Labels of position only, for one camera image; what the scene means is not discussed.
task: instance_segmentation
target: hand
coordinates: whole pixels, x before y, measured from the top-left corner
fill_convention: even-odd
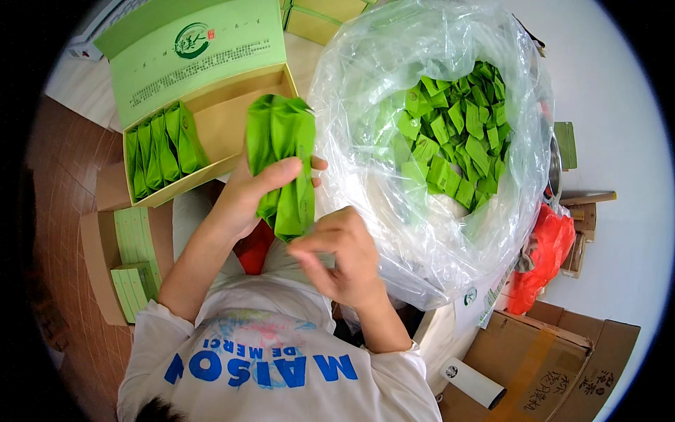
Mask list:
[[[312,168],[325,170],[328,163],[312,156]],[[231,238],[234,242],[248,236],[256,228],[259,218],[255,217],[260,199],[268,192],[289,184],[302,170],[302,162],[297,157],[289,157],[267,166],[259,175],[253,177],[248,168],[246,144],[244,152],[232,172],[225,188],[221,192],[207,220],[220,231],[219,236]],[[312,185],[321,185],[318,178],[312,179]]]
[[[319,293],[356,312],[389,305],[387,292],[377,276],[379,253],[361,216],[346,207],[321,218],[315,230],[288,245],[307,278]],[[335,268],[326,268],[316,253],[335,255]]]

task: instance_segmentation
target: white thermos bottle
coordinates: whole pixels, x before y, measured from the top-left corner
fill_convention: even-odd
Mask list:
[[[450,358],[441,367],[441,376],[467,396],[492,410],[500,402],[506,389],[457,358]]]

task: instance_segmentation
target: white t-shirt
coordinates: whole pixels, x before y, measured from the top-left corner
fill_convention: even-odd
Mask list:
[[[151,301],[119,420],[160,396],[191,421],[441,421],[416,344],[371,354],[334,329],[324,296],[265,276],[210,295],[195,325]]]

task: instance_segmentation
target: wooden floor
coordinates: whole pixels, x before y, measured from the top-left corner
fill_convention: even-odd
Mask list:
[[[121,160],[120,134],[42,99],[26,155],[35,183],[35,258],[70,327],[63,381],[93,421],[115,420],[133,334],[101,317],[84,264],[79,221],[96,208],[98,171]]]

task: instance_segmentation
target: logo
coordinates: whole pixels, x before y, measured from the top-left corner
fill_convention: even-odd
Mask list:
[[[215,38],[213,29],[202,22],[195,22],[183,28],[173,42],[173,51],[182,59],[194,59],[209,46]]]
[[[448,378],[455,378],[457,376],[457,367],[455,365],[450,365],[449,367],[445,368],[445,374],[448,376]]]
[[[475,287],[471,288],[467,294],[464,295],[464,306],[468,306],[470,303],[472,303],[474,300],[476,300],[476,296],[478,296],[478,290],[476,290]]]

